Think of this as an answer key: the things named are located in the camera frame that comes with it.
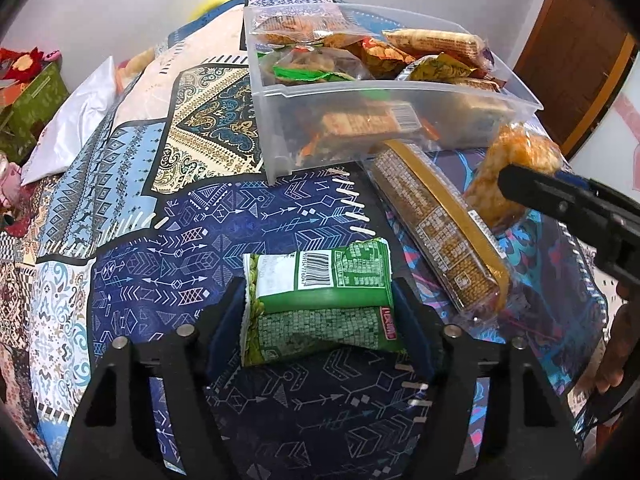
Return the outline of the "person's right hand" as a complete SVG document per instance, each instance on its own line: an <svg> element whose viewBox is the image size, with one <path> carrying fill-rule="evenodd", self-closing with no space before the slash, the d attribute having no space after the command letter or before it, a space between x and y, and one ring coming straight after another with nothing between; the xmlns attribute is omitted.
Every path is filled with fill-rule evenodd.
<svg viewBox="0 0 640 480"><path fill-rule="evenodd" d="M610 340L594 380L601 394L620 385L624 378L624 365L639 340L639 289L619 282L616 292L623 299L623 304L615 315Z"/></svg>

